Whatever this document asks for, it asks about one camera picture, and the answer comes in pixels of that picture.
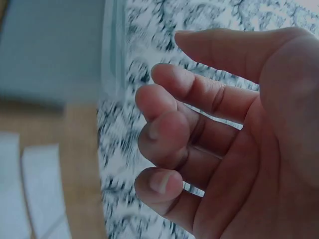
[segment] hand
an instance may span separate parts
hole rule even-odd
[[[299,28],[175,40],[193,60],[260,84],[260,93],[156,65],[157,85],[136,95],[148,122],[139,148],[157,166],[137,177],[138,197],[198,239],[319,238],[319,41]]]

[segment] black and white patterned cloth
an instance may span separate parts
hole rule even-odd
[[[103,101],[98,110],[102,197],[110,239],[193,238],[145,206],[133,187],[136,176],[152,166],[137,147],[145,119],[134,103],[137,88],[152,83],[152,66],[159,62],[178,64],[229,85],[259,89],[243,78],[193,62],[177,48],[174,32],[215,27],[263,31],[300,26],[318,36],[317,13],[293,0],[128,0],[126,101]]]

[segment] white tile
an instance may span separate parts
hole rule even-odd
[[[0,238],[28,239],[30,233],[20,175],[19,135],[0,132]]]
[[[26,148],[22,169],[31,222],[42,238],[65,213],[58,145]]]
[[[57,227],[47,237],[47,239],[71,239],[71,232],[66,215],[59,221]]]

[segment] gray wall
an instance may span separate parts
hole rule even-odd
[[[0,95],[95,101],[103,15],[104,0],[10,0],[0,35]]]

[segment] wooden surface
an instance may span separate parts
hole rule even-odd
[[[0,131],[20,134],[20,148],[58,143],[72,238],[105,239],[97,158],[95,106],[52,110],[0,101]]]
[[[4,14],[4,9],[6,7],[7,0],[0,0],[0,29],[1,29],[1,22],[2,22],[2,17]]]

